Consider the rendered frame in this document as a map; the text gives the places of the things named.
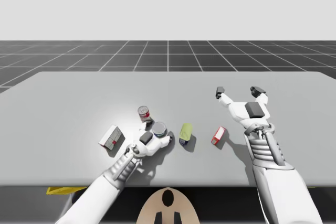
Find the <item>tan robot part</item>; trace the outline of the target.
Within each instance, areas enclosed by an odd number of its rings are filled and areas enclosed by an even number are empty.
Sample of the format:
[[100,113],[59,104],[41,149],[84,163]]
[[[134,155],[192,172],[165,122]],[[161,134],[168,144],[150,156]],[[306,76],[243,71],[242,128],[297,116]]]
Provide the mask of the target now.
[[173,188],[153,193],[143,205],[136,224],[200,224],[189,199]]

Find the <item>red and white carton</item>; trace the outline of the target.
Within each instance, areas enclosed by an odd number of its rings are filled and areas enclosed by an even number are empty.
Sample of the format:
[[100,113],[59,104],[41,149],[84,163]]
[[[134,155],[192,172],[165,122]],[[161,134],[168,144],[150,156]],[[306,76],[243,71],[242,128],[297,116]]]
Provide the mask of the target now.
[[112,125],[99,141],[99,145],[108,151],[117,151],[125,140],[125,136],[116,125]]

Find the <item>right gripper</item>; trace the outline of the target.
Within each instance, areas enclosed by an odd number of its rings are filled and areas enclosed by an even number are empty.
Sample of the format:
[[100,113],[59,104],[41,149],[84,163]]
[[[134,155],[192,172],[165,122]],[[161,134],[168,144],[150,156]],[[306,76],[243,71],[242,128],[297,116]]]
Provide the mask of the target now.
[[260,87],[252,86],[250,88],[254,102],[233,102],[233,100],[225,94],[223,87],[217,87],[216,99],[219,103],[228,108],[228,111],[234,121],[241,124],[245,129],[254,124],[261,127],[269,127],[268,119],[270,113],[267,109],[268,96],[266,91]]

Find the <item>red and white can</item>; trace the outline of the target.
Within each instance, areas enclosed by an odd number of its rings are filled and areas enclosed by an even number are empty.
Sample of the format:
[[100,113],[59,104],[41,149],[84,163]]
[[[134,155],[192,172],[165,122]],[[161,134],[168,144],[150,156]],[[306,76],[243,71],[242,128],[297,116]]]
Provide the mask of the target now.
[[150,111],[147,106],[143,105],[138,108],[138,114],[142,122],[150,122],[152,120]]

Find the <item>green and blue rectangular can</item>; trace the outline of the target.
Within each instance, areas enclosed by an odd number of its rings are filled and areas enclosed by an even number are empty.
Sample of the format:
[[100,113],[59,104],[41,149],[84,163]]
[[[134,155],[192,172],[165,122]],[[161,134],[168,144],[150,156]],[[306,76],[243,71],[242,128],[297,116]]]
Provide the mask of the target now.
[[193,126],[190,123],[184,123],[182,125],[182,128],[180,130],[180,134],[179,134],[179,143],[182,146],[185,146],[188,144],[191,135],[192,135],[192,130],[193,130]]

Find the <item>blue flat can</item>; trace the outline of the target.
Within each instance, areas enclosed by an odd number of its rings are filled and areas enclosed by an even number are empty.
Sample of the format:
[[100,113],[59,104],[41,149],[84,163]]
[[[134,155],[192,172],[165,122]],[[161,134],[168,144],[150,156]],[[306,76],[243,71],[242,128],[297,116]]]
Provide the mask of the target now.
[[162,138],[166,136],[167,128],[163,122],[155,122],[152,126],[152,132],[156,137]]

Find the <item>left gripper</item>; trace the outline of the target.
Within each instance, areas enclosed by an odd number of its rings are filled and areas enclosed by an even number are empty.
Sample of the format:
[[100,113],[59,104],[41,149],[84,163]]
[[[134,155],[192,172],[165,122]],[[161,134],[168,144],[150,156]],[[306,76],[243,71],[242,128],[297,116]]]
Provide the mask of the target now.
[[164,137],[155,136],[151,131],[154,123],[153,119],[148,119],[140,124],[132,143],[132,151],[135,157],[153,156],[160,148],[167,147],[174,138],[171,131]]

